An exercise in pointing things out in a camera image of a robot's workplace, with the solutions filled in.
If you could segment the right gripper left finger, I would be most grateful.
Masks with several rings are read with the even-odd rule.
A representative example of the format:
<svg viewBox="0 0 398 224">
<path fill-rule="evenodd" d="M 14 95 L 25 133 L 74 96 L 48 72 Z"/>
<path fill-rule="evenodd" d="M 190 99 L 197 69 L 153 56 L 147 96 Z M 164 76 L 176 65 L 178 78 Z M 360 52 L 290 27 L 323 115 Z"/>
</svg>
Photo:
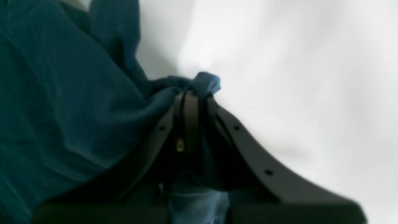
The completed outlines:
<svg viewBox="0 0 398 224">
<path fill-rule="evenodd" d="M 179 93 L 139 145 L 111 169 L 39 205 L 33 224 L 171 224 L 169 192 L 194 166 L 198 98 Z"/>
</svg>

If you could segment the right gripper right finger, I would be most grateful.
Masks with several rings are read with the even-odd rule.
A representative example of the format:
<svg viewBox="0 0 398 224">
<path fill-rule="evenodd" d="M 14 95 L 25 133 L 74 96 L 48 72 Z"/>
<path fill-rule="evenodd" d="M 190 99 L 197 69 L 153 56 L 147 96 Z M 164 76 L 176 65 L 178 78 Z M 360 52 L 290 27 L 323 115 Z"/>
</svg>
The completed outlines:
<svg viewBox="0 0 398 224">
<path fill-rule="evenodd" d="M 208 144 L 230 201 L 227 224 L 366 224 L 355 201 L 296 174 L 230 112 L 206 99 Z"/>
</svg>

